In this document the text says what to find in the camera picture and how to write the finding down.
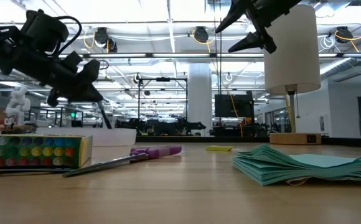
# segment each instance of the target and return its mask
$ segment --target wooden lamp base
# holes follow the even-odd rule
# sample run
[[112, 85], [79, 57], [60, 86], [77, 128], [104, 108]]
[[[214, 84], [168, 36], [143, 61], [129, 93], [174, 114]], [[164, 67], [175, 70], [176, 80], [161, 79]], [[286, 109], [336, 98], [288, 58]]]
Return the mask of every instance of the wooden lamp base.
[[322, 144], [320, 134], [271, 133], [271, 144], [318, 145]]

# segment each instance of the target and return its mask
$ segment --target small humanoid robot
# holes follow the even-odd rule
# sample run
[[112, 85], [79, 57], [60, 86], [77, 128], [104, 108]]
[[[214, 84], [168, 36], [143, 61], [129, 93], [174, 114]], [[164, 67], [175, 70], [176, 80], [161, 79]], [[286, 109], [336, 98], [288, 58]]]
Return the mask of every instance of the small humanoid robot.
[[24, 112], [31, 108], [30, 100], [26, 98], [27, 88], [23, 86], [15, 87], [11, 93], [11, 100], [6, 106], [5, 125], [23, 125]]

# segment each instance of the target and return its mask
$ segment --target white pillar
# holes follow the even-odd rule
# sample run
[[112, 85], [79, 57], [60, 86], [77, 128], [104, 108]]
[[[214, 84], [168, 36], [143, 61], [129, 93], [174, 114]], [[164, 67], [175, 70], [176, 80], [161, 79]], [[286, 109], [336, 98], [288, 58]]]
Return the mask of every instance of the white pillar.
[[189, 65], [188, 87], [189, 122], [201, 122], [207, 127], [205, 130], [196, 130], [192, 133], [209, 137], [209, 131], [212, 129], [212, 84], [209, 63]]

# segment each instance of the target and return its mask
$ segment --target table surface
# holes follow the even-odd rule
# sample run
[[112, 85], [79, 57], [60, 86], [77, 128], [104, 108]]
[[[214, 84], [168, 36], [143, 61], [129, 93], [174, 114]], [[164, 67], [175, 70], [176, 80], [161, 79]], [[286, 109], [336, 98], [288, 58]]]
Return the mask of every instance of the table surface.
[[[361, 182], [262, 187], [232, 167], [231, 152], [206, 152], [209, 145], [183, 144], [177, 156], [67, 179], [0, 175], [0, 223], [361, 223]], [[222, 145], [252, 150], [258, 144]], [[361, 155], [358, 147], [273, 147], [288, 154]], [[96, 147], [92, 162], [129, 149]]]

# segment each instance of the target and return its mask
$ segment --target stack of paper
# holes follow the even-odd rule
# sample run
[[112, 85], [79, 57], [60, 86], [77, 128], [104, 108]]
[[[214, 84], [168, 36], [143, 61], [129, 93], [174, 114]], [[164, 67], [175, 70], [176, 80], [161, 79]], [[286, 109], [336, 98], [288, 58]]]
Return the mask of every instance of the stack of paper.
[[317, 177], [329, 180], [361, 180], [361, 157], [303, 154], [285, 155], [269, 146], [236, 152], [233, 165], [261, 185]]

